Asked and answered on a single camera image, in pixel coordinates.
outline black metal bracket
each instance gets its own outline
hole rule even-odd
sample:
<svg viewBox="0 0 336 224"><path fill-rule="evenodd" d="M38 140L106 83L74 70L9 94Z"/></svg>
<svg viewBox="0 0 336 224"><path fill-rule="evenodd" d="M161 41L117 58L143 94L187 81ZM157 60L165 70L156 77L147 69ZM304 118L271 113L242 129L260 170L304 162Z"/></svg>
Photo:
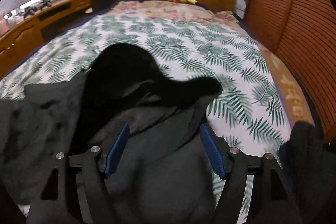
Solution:
<svg viewBox="0 0 336 224"><path fill-rule="evenodd" d="M93 146L80 155L58 153L46 172L47 180L31 205L26 223L118 223L104 179L116 171L128 135L128 124L121 123L100 146ZM254 175L248 222L272 201L286 200L290 208L299 212L281 168L271 153L262 157L246 155L236 147L229 147L208 124L201 126L200 137L214 172L226 180L211 223L236 224L247 175ZM78 175L83 178L86 206L80 205Z"/></svg>

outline wooden cabinet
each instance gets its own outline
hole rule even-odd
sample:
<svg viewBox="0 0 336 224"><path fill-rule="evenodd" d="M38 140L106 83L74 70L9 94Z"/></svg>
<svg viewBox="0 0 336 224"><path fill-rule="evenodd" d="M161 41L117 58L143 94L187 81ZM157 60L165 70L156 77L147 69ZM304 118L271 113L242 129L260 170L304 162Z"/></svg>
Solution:
<svg viewBox="0 0 336 224"><path fill-rule="evenodd" d="M302 82L325 132L336 123L336 11L329 0L250 0L244 20Z"/></svg>
<svg viewBox="0 0 336 224"><path fill-rule="evenodd" d="M90 6L91 0L67 0L36 13L4 34L0 38L0 79L45 42L42 29Z"/></svg>

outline floral bedsheet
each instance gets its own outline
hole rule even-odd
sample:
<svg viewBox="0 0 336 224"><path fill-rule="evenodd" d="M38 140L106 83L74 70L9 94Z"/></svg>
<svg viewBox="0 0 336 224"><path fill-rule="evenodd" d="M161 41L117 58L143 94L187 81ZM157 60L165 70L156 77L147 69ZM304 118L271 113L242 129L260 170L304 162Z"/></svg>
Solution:
<svg viewBox="0 0 336 224"><path fill-rule="evenodd" d="M211 23L213 25L230 27L237 32L246 34L233 16L231 11L222 11L214 14L202 7L171 1L151 0L120 1L105 15L126 14L130 17L165 18L173 21Z"/></svg>
<svg viewBox="0 0 336 224"><path fill-rule="evenodd" d="M249 155L277 156L280 145L289 139L290 125L256 41L213 22L135 17L128 11L97 16L51 40L7 75L0 82L0 98L22 99L27 84L70 80L114 43L143 47L173 79L201 75L218 79L223 92L208 106L207 118L230 146ZM218 199L224 182L213 178ZM253 176L248 176L239 223L247 216L252 184Z"/></svg>

